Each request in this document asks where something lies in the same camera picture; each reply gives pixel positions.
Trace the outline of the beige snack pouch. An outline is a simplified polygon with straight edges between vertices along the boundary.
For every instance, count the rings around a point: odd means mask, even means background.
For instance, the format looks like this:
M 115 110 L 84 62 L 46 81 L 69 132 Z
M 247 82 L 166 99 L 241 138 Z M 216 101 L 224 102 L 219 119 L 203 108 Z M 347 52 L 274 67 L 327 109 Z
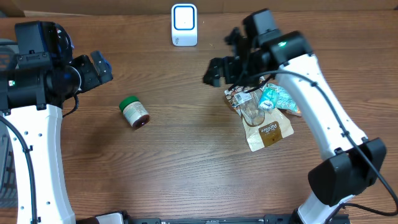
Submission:
M 262 90 L 248 93 L 248 88 L 237 86 L 224 91 L 226 100 L 239 115 L 252 152 L 271 146 L 294 133 L 290 120 L 277 108 L 259 108 Z

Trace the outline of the green lid jar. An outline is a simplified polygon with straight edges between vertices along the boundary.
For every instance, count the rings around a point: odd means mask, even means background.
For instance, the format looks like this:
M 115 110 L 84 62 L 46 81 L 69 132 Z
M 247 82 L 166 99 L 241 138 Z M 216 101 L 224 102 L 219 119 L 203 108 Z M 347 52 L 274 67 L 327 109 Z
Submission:
M 129 96 L 122 100 L 119 109 L 133 129 L 141 128 L 150 120 L 149 113 L 136 96 Z

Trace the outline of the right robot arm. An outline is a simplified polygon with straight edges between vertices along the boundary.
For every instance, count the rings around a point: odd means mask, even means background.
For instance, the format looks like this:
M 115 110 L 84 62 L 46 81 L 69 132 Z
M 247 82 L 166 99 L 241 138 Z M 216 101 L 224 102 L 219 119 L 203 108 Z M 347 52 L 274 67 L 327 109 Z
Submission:
M 259 87 L 271 78 L 293 98 L 320 148 L 322 163 L 308 173 L 312 190 L 290 223 L 328 223 L 348 201 L 377 180 L 386 147 L 370 140 L 347 115 L 328 86 L 318 59 L 298 31 L 283 34 L 268 9 L 243 20 L 225 38 L 230 57 L 211 60 L 203 82 Z

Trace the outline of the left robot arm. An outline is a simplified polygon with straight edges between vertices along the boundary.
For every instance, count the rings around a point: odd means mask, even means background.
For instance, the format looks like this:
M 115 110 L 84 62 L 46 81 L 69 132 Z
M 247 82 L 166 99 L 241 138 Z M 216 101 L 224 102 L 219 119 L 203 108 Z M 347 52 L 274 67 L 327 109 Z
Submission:
M 113 79 L 102 54 L 73 56 L 54 22 L 15 25 L 16 66 L 1 72 L 1 122 L 14 154 L 18 223 L 75 223 L 61 155 L 63 103 Z

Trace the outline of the small teal white packet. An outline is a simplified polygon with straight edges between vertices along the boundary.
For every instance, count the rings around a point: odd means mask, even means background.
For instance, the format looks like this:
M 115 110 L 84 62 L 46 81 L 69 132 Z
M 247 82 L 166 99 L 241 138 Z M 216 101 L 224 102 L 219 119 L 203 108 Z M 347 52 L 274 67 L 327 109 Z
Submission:
M 271 111 L 275 109 L 278 99 L 279 99 L 278 89 L 274 87 L 266 87 L 262 92 L 258 108 L 264 111 Z

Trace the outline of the teal wet wipes packet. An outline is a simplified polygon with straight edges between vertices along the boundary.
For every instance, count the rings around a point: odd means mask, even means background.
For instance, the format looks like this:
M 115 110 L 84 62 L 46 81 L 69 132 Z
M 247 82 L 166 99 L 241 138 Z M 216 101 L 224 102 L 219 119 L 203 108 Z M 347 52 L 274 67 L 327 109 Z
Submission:
M 287 93 L 287 91 L 279 86 L 275 85 L 273 83 L 268 83 L 267 84 L 268 89 L 275 90 L 277 93 L 277 101 L 276 101 L 276 108 L 280 110 L 286 110 L 286 112 L 296 115 L 296 116 L 301 116 L 302 112 L 299 110 L 296 102 L 292 99 L 292 97 Z

